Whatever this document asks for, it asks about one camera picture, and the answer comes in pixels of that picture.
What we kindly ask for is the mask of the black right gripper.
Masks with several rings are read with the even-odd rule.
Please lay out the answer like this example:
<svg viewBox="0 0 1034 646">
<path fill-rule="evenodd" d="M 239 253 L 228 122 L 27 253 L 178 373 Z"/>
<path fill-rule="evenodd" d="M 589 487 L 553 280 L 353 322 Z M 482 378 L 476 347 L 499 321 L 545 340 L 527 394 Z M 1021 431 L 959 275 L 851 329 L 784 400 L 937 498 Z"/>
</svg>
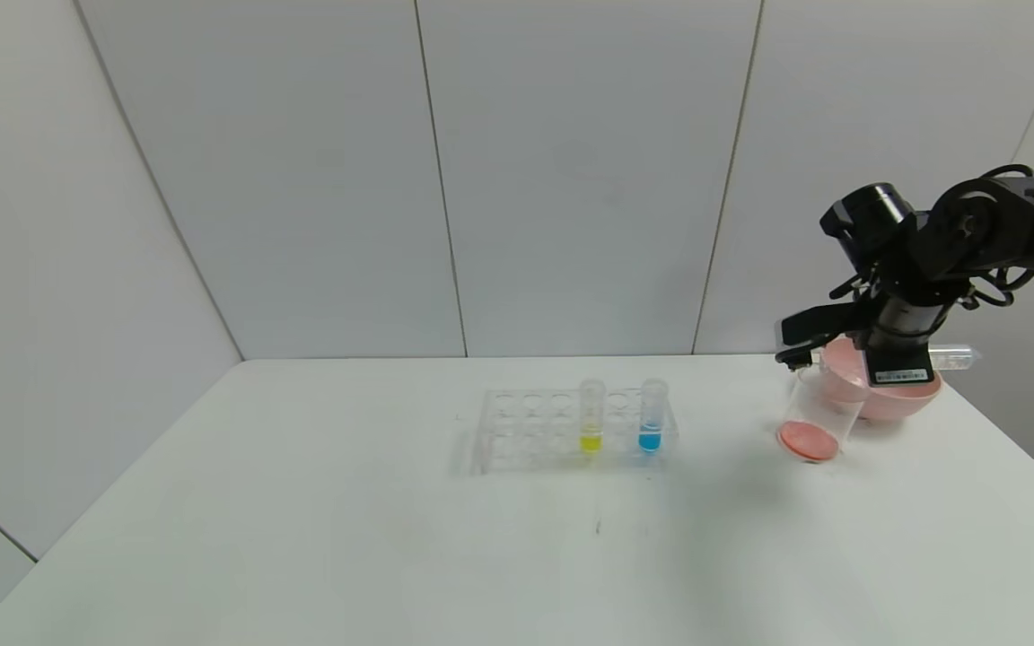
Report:
<svg viewBox="0 0 1034 646">
<path fill-rule="evenodd" d="M 918 306 L 887 298 L 864 332 L 866 380 L 878 388 L 934 380 L 930 339 L 945 319 L 945 306 Z"/>
</svg>

